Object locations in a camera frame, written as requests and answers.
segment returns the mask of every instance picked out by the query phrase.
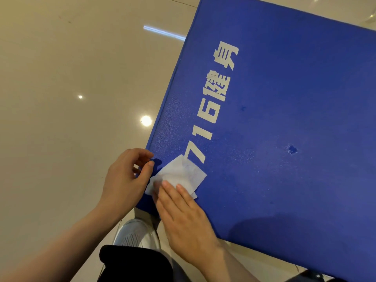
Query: forearm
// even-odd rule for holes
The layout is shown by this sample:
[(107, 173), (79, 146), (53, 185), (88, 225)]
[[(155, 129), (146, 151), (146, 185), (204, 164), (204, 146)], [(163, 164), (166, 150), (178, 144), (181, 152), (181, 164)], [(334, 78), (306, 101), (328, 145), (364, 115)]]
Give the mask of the forearm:
[(116, 219), (95, 208), (43, 252), (1, 281), (70, 281), (116, 223)]
[(237, 259), (223, 247), (213, 253), (212, 259), (199, 266), (208, 282), (259, 282)]

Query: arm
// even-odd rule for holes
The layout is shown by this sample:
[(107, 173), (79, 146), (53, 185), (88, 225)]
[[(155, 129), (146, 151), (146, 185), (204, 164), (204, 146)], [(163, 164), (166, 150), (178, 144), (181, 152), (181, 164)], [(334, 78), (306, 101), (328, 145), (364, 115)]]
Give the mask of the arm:
[(197, 267), (209, 282), (258, 280), (219, 243), (204, 211), (183, 186), (155, 184), (154, 202), (168, 242), (181, 258)]
[[(1, 282), (70, 281), (109, 231), (136, 206), (153, 172), (153, 154), (126, 150), (110, 166), (98, 205)], [(142, 171), (134, 168), (137, 164)]]

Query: sneaker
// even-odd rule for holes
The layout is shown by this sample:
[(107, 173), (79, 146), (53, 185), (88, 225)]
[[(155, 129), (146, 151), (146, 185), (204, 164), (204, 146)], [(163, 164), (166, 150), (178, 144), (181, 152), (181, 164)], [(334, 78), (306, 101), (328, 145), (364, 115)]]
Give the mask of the sneaker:
[(113, 245), (161, 249), (157, 232), (140, 219), (127, 221), (116, 234)]

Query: water spot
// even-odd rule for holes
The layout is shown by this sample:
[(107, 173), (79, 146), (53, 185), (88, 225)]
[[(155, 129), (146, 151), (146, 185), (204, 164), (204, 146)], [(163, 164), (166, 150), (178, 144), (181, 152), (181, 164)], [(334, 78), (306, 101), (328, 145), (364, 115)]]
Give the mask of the water spot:
[(287, 148), (287, 150), (288, 150), (291, 154), (298, 152), (298, 150), (297, 150), (294, 146), (289, 146), (289, 147)]

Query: beige floor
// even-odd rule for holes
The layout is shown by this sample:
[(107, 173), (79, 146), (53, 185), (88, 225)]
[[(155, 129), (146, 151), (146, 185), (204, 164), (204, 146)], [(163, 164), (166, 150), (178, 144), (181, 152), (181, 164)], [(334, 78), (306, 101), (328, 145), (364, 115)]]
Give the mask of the beige floor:
[[(140, 118), (156, 118), (183, 42), (143, 26), (186, 35), (198, 1), (1, 0), (0, 272), (85, 215), (116, 156), (146, 145)], [(376, 0), (266, 1), (376, 29)], [(261, 281), (302, 270), (228, 247)], [(100, 269), (97, 249), (74, 281)]]

